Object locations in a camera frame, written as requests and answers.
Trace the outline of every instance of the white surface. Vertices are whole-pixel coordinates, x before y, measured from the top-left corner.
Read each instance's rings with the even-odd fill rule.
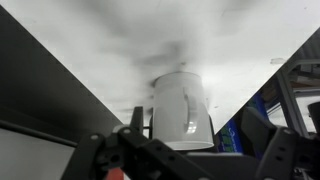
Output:
[[[174,150],[213,146],[201,78],[170,73],[155,82],[152,137]]]
[[[297,98],[297,103],[300,108],[302,118],[309,132],[316,132],[316,128],[312,122],[312,119],[309,116],[308,105],[315,102],[319,102],[319,101],[320,101],[320,96]],[[269,115],[269,119],[272,123],[276,125],[281,125],[286,127],[288,126],[281,108],[279,108],[278,110],[274,111],[271,115]]]
[[[0,129],[1,180],[59,180],[73,148]]]
[[[215,131],[320,26],[319,0],[0,3],[125,123],[157,77],[200,75]]]

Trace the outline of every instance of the red object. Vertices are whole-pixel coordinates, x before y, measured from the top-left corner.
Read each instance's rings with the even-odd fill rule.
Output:
[[[106,180],[124,180],[123,172],[120,168],[109,170]]]

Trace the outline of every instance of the mug handle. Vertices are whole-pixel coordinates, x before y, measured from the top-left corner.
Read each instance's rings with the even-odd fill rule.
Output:
[[[189,96],[186,92],[186,88],[183,88],[184,99],[187,103],[187,121],[184,124],[184,129],[187,134],[195,133],[197,129],[198,121],[198,107],[196,99],[192,96]]]

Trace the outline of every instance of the dark wall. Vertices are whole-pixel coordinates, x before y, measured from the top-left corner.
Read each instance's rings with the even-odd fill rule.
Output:
[[[26,128],[33,134],[77,142],[89,132],[108,135],[118,124],[121,122],[0,6],[1,127]]]

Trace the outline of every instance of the white mug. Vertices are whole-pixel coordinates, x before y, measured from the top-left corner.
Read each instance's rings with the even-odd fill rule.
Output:
[[[213,146],[201,78],[192,73],[172,73],[155,82],[152,137],[174,150]]]

